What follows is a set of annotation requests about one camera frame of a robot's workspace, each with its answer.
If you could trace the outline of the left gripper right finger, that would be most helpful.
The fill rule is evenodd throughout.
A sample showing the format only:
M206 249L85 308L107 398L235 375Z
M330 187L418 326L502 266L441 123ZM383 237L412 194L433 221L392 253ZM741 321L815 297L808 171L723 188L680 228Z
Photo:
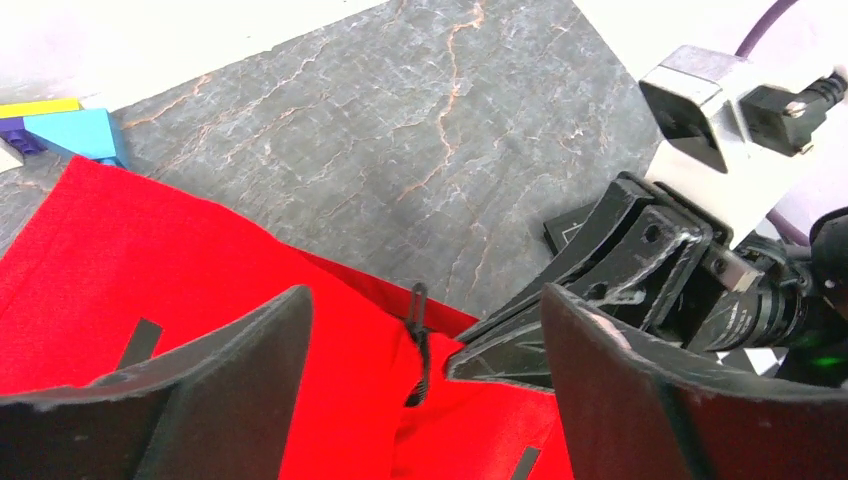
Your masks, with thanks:
M847 394L672 346L553 284L541 325L578 479L843 479Z

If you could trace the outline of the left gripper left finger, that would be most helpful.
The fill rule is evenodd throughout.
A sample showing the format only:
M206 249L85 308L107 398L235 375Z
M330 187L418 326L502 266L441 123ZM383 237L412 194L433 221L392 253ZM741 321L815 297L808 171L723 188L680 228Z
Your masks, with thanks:
M5 479L274 479L313 321L293 287L84 387L1 400Z

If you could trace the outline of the red jacket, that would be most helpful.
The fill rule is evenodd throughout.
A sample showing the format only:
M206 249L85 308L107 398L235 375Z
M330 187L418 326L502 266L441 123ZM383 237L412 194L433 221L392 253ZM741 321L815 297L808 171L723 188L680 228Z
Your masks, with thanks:
M403 323L410 293L277 241L219 204L76 157L1 261L1 390L113 371L141 320L163 354L296 285L315 320L283 479L533 479L573 472L555 397L445 379L470 316L427 306L433 370Z

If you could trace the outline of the black zipper pull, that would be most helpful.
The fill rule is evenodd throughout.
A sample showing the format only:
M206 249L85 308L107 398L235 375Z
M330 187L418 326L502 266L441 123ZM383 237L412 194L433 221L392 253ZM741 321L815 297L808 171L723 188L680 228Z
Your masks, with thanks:
M413 342L421 346L425 343L427 337L427 327L425 326L426 305L428 300L428 289L423 282L415 283L411 290L411 299L409 303L409 311L404 325L407 333L410 335Z

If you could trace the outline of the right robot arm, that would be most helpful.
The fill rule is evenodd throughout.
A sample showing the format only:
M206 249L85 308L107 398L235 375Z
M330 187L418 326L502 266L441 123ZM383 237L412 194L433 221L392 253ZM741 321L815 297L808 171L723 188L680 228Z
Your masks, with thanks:
M460 335L450 379L552 385L541 291L552 283L673 346L735 365L742 351L812 353L847 336L809 252L733 231L665 185L623 172L573 212L573 238L521 292Z

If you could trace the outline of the black white checkerboard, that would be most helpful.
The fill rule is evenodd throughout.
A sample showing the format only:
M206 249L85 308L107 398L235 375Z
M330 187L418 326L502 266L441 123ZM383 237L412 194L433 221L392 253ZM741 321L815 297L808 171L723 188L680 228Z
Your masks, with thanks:
M543 223L543 236L553 256L574 240L593 209L594 203L590 203ZM724 366L773 378L783 365L787 352L788 350L782 347L737 348L726 352L702 352L701 355Z

